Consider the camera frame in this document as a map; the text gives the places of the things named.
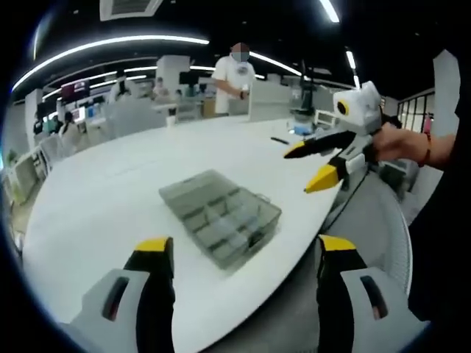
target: white chair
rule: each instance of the white chair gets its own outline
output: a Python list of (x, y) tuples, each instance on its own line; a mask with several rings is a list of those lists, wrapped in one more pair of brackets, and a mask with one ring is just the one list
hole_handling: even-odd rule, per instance
[(149, 99), (117, 101), (107, 107), (107, 123), (114, 138), (166, 125), (166, 114), (152, 109)]
[(39, 145), (39, 143), (44, 140), (45, 138), (47, 138), (49, 136), (49, 134), (45, 131), (42, 131), (40, 132), (39, 134), (35, 135), (34, 139), (35, 139), (35, 146)]
[(52, 135), (40, 142), (40, 148), (46, 160), (47, 171), (50, 172), (54, 165), (65, 158), (62, 142), (58, 135)]

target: human hand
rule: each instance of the human hand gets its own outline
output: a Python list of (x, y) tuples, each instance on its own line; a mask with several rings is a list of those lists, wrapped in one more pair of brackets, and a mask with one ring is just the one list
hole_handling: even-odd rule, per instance
[(380, 161), (403, 158), (407, 131), (398, 129), (390, 123), (385, 123), (381, 130), (373, 136), (376, 159)]
[(241, 97), (242, 100), (247, 99), (249, 96), (249, 92), (246, 90), (241, 90), (241, 93), (239, 94), (239, 97)]

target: white desk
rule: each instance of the white desk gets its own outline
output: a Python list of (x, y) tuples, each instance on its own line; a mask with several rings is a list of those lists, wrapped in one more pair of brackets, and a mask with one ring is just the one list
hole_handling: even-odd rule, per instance
[(39, 171), (33, 162), (33, 157), (40, 154), (40, 147), (36, 146), (29, 152), (22, 154), (15, 165), (7, 169), (7, 177), (10, 182), (10, 187), (13, 190), (7, 190), (7, 195), (10, 201), (14, 200), (19, 204), (24, 203), (31, 193), (32, 188), (36, 185), (39, 179), (42, 179), (47, 174), (46, 166), (43, 160), (38, 156), (40, 161)]
[[(64, 160), (38, 194), (24, 244), (24, 270), (52, 317), (69, 322), (82, 295), (136, 244), (174, 238), (173, 340), (194, 353), (223, 338), (286, 278), (316, 236), (339, 188), (306, 183), (331, 156), (284, 160), (286, 121), (216, 118), (112, 140)], [(237, 272), (216, 267), (186, 235), (161, 187), (214, 168), (283, 211), (275, 236)]]

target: computer monitor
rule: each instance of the computer monitor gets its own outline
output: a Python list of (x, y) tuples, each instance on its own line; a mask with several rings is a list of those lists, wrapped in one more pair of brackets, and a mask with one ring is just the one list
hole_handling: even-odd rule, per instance
[(38, 112), (38, 117), (43, 118), (52, 114), (57, 110), (57, 104), (54, 99), (48, 99), (40, 104), (38, 104), (38, 108), (36, 111)]
[(199, 74), (189, 71), (189, 72), (180, 72), (180, 84), (181, 85), (197, 85), (199, 80)]

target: led strip light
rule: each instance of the led strip light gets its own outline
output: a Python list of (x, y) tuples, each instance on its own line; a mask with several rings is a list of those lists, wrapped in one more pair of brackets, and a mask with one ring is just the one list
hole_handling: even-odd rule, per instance
[[(145, 78), (147, 78), (146, 75), (139, 75), (139, 76), (127, 77), (126, 79), (131, 79), (131, 80), (133, 80), (133, 79), (145, 79)], [(117, 80), (112, 79), (112, 80), (110, 80), (110, 81), (106, 81), (106, 82), (102, 82), (102, 83), (97, 83), (96, 85), (91, 85), (91, 86), (90, 86), (90, 89), (91, 89), (91, 88), (101, 87), (101, 86), (106, 86), (106, 85), (111, 85), (112, 83), (116, 83), (116, 82), (117, 82)]]
[(96, 48), (97, 46), (105, 46), (108, 44), (115, 44), (115, 43), (124, 43), (124, 42), (131, 42), (137, 40), (172, 40), (177, 42), (187, 42), (187, 43), (195, 43), (195, 44), (202, 44), (207, 45), (209, 44), (209, 40), (198, 39), (198, 38), (188, 38), (188, 37), (179, 37), (176, 35), (133, 35), (129, 37), (118, 37), (118, 38), (111, 38), (105, 40), (99, 40), (97, 42), (92, 42), (88, 44), (84, 44), (82, 46), (78, 46), (73, 49), (69, 49), (64, 51), (54, 57), (49, 58), (46, 61), (43, 61), (41, 64), (35, 66), (30, 71), (26, 72), (12, 87), (12, 92), (18, 88), (23, 82), (25, 82), (28, 78), (30, 78), (33, 74), (37, 73), (38, 71), (42, 70), (48, 65), (51, 65), (53, 62), (62, 59), (63, 57), (67, 57), (68, 55), (77, 53), (79, 51)]

